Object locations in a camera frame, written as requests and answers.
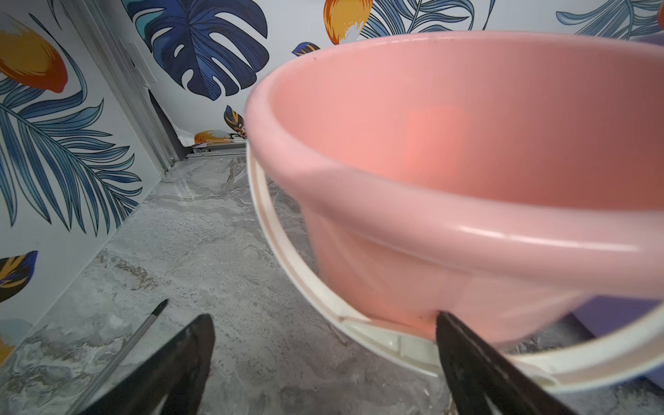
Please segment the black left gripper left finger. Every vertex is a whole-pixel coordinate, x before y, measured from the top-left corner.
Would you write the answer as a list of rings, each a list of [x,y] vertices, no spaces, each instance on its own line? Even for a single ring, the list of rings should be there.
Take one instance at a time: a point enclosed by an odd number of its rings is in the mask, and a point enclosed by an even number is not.
[[[196,414],[209,377],[215,333],[201,314],[84,414]]]

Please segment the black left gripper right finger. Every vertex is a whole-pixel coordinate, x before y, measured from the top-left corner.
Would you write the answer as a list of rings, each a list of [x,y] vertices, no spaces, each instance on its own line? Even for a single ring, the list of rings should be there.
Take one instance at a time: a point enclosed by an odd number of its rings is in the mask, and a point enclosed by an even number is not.
[[[437,315],[436,342],[459,414],[574,414],[449,312]]]

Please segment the pink plastic bucket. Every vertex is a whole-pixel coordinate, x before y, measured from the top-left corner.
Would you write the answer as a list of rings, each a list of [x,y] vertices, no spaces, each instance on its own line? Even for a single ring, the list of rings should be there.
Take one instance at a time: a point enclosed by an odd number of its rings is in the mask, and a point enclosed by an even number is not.
[[[527,32],[387,36],[247,100],[253,203],[334,327],[442,373],[449,311],[509,348],[592,297],[663,298],[663,49]]]

